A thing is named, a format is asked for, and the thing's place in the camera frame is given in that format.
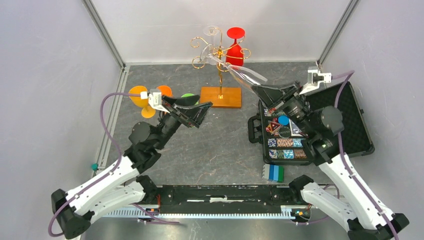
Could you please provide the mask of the green wine glass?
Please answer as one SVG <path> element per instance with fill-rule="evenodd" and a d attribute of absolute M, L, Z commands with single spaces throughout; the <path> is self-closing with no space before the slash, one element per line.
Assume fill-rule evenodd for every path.
<path fill-rule="evenodd" d="M 196 95 L 193 94 L 193 93 L 185 93 L 181 96 L 181 98 L 183 98 L 183 99 L 194 99 L 195 97 L 196 97 Z"/>

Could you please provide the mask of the clear flute glass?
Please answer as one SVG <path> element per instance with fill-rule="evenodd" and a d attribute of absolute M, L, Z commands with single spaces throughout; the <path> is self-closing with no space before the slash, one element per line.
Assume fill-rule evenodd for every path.
<path fill-rule="evenodd" d="M 201 54 L 194 59 L 193 63 L 201 64 L 202 66 L 206 64 L 214 65 L 221 75 L 222 73 L 229 73 L 235 81 L 251 92 L 253 91 L 252 86 L 265 85 L 267 83 L 268 80 L 258 72 L 244 66 L 225 62 L 222 59 L 223 53 L 221 47 L 208 44 L 204 47 Z"/>

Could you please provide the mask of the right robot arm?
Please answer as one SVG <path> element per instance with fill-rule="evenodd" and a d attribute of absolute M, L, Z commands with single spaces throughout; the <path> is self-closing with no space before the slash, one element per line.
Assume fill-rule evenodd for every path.
<path fill-rule="evenodd" d="M 298 82 L 258 85 L 251 90 L 269 112 L 281 110 L 306 135 L 306 156 L 343 193 L 345 201 L 329 194 L 307 175 L 289 184 L 289 199 L 306 202 L 324 212 L 347 232 L 351 240 L 397 240 L 408 218 L 388 208 L 355 170 L 343 148 L 343 115 L 336 104 L 311 109 Z"/>

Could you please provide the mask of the orange wine glass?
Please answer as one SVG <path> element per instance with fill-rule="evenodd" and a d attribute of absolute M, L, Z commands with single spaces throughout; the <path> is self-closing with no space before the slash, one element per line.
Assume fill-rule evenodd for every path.
<path fill-rule="evenodd" d="M 172 89 L 167 85 L 157 86 L 156 89 L 158 89 L 161 92 L 162 96 L 167 96 L 167 97 L 173 96 Z"/>

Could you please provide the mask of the yellow wine glass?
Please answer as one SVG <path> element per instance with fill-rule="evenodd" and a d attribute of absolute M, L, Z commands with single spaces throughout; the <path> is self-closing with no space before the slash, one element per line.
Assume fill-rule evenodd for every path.
<path fill-rule="evenodd" d="M 141 93 L 147 93 L 147 91 L 145 86 L 137 85 L 132 87 L 128 93 L 135 95 L 130 96 L 130 99 L 137 107 L 141 108 L 141 116 L 150 119 L 156 114 L 156 110 L 149 105 L 147 94 L 143 95 L 143 97 L 141 95 Z"/>

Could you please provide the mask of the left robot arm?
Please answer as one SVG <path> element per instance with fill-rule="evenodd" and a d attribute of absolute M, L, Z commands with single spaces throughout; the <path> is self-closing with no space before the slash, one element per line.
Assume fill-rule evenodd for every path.
<path fill-rule="evenodd" d="M 160 159 L 161 150 L 181 125 L 199 128 L 213 106 L 210 101 L 201 102 L 199 95 L 170 97 L 150 90 L 135 97 L 144 106 L 163 112 L 158 124 L 136 123 L 129 136 L 131 146 L 114 163 L 78 187 L 51 194 L 51 221 L 58 223 L 67 240 L 80 236 L 115 209 L 141 201 L 153 203 L 157 190 L 143 185 L 148 180 L 144 172 Z"/>

